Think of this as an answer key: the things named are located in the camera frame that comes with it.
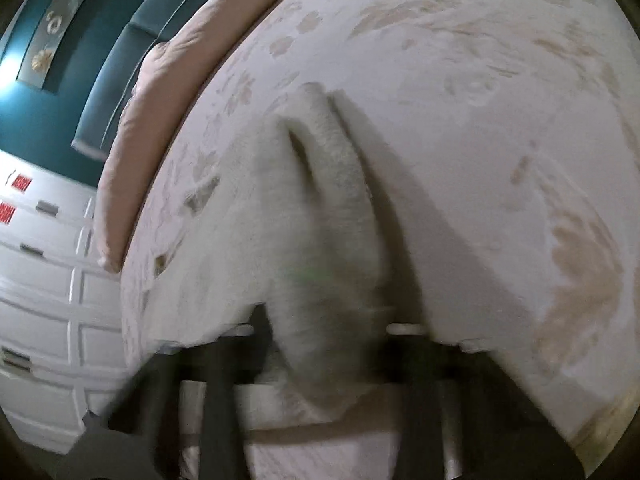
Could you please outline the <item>beige knitted garment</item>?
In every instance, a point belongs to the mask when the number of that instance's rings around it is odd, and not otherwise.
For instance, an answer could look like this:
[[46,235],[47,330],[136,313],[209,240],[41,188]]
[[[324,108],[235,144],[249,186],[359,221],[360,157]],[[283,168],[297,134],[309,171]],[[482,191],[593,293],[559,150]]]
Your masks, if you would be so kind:
[[364,359],[420,316],[397,226],[347,125],[308,82],[248,124],[146,294],[146,344],[198,344],[263,304],[266,368],[240,391],[251,430],[335,422],[371,389]]

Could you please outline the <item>white panelled wardrobe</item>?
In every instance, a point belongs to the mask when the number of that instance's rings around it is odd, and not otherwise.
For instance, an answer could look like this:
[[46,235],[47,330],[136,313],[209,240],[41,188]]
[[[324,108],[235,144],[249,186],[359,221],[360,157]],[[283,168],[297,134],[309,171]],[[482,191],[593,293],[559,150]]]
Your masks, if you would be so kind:
[[1,155],[1,408],[23,441],[58,454],[127,375],[95,202],[93,188]]

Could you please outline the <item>floral beige bedspread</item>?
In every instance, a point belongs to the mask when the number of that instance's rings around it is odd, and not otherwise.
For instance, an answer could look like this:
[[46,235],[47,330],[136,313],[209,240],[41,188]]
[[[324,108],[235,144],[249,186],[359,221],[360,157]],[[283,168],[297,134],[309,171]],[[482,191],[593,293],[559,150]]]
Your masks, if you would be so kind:
[[[639,41],[615,0],[278,0],[201,86],[122,268],[146,294],[241,131],[316,82],[399,231],[434,341],[491,352],[587,474],[639,406]],[[393,393],[251,430],[262,479],[384,479]]]

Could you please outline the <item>pink rolled duvet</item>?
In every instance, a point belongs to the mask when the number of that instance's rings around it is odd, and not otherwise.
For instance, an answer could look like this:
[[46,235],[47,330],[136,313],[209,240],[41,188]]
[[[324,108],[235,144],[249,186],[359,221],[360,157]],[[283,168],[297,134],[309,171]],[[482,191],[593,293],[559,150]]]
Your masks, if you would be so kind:
[[277,1],[208,0],[145,55],[96,192],[94,242],[107,272],[122,268],[145,195],[201,86]]

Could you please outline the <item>teal upholstered headboard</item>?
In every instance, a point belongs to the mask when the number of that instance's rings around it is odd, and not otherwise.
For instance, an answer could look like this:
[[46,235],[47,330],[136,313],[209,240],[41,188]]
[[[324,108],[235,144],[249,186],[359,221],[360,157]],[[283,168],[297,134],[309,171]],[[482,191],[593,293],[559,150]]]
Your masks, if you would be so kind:
[[73,138],[76,152],[98,162],[107,158],[145,55],[171,40],[207,1],[143,0],[96,76]]

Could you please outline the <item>framed floral wall picture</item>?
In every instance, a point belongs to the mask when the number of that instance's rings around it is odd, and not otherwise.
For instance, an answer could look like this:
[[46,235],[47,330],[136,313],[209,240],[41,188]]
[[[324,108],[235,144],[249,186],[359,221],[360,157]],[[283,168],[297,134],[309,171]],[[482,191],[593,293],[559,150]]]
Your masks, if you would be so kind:
[[44,12],[25,52],[16,80],[41,89],[55,53],[70,23],[85,0],[52,0]]

